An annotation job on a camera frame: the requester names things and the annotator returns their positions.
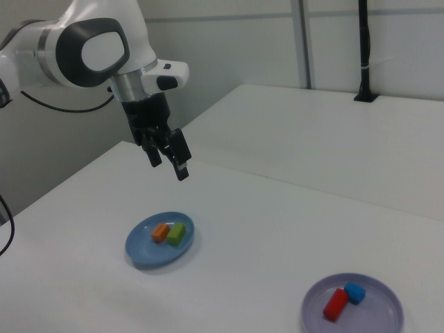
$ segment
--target purple plate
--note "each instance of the purple plate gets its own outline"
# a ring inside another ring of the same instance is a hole
[[[366,290],[358,305],[348,303],[338,320],[325,319],[323,310],[334,291],[354,282]],[[382,282],[360,274],[344,273],[317,282],[302,302],[305,333],[400,333],[404,312],[398,297]]]

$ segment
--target orange block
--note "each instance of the orange block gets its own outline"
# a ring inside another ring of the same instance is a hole
[[[171,228],[169,225],[159,223],[159,225],[155,227],[154,231],[151,233],[151,236],[156,243],[162,243],[167,238],[170,229]]]

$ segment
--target blue plate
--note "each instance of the blue plate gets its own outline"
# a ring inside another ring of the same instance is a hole
[[[164,241],[157,244],[151,237],[151,233],[159,223],[173,226],[174,223],[185,224],[187,232],[178,246],[171,246]],[[125,250],[135,264],[147,266],[159,266],[167,264],[181,256],[193,243],[194,223],[185,214],[177,212],[165,212],[148,217],[139,223],[128,235]]]

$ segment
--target green block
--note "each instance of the green block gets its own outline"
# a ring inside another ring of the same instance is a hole
[[[185,223],[174,223],[171,231],[166,236],[166,241],[169,245],[177,246],[185,236],[187,229],[185,229]]]

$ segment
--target red block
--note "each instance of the red block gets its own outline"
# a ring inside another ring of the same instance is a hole
[[[348,294],[343,289],[336,289],[324,308],[324,316],[329,321],[336,321],[348,302]]]

